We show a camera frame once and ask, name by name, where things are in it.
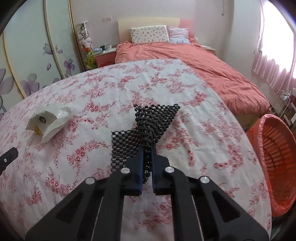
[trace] pillow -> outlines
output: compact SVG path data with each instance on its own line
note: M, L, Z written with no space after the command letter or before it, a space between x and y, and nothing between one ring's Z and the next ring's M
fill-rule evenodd
M168 35L170 38L184 38L189 39L189 29L174 28L168 25Z
M171 44L190 44L189 40L186 38L170 38Z
M131 28L131 40L133 45L170 42L166 25Z

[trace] green plush toy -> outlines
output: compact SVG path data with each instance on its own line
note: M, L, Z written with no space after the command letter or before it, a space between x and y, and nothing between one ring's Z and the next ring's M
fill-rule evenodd
M93 51L87 53L85 62L87 64L88 69L95 69L98 67L98 65L96 64L96 58L94 56Z

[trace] black beaded mat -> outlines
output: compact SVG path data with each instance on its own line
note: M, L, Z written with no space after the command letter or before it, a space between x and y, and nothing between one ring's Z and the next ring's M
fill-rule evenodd
M171 105L134 105L137 127L128 131L112 132L112 171L125 166L126 160L138 154L139 146L144 149L144 177L146 182L151 172L151 146L156 144L167 130L180 107Z

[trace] sliding wardrobe door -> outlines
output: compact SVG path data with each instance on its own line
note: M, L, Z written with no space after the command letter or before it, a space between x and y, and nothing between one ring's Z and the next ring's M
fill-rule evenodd
M58 46L57 61L62 66L65 77L83 71L77 53L68 0L44 0L45 15L49 37L54 46Z
M27 0L5 28L11 65L27 96L61 79L43 9L43 0Z
M23 99L17 84L12 76L6 58L3 36L0 36L0 121L4 113Z

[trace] white wall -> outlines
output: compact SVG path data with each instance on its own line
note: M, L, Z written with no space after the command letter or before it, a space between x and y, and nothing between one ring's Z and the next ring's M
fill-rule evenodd
M231 33L225 45L223 61L255 83L271 104L276 93L267 82L252 72L254 50L260 26L259 0L234 0L234 15Z
M224 57L227 36L231 33L233 8L234 0L225 0L222 16L222 0L196 0L195 36L200 44L215 48L221 59Z
M200 43L216 48L222 57L226 35L230 31L230 3L225 0L225 15L222 16L222 0L71 0L74 23L89 21L89 32L94 47L104 42L119 43L117 21L131 17L174 17L195 19L196 36ZM102 18L112 16L103 22Z

